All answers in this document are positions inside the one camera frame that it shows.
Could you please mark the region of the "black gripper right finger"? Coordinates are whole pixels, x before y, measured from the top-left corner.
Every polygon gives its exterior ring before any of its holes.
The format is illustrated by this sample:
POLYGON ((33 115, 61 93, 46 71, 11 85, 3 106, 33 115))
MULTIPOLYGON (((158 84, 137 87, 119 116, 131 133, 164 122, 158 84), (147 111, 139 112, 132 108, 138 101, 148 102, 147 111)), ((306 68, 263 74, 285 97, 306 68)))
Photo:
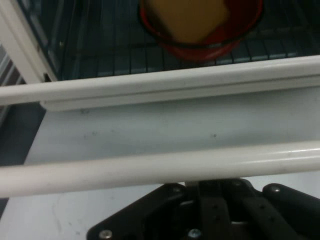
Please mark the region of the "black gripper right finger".
POLYGON ((288 186, 270 183, 262 191, 245 179, 224 182, 230 219, 243 223, 257 240, 318 240, 320 200, 288 186))

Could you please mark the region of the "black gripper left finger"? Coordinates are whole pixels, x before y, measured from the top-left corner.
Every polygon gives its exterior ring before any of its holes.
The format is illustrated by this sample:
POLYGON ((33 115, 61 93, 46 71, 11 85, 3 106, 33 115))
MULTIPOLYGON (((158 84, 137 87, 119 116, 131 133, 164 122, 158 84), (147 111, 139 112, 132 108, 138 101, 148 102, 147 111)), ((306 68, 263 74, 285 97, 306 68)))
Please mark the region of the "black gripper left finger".
POLYGON ((217 180, 164 184, 86 234, 88 240, 227 240, 228 208, 217 180))

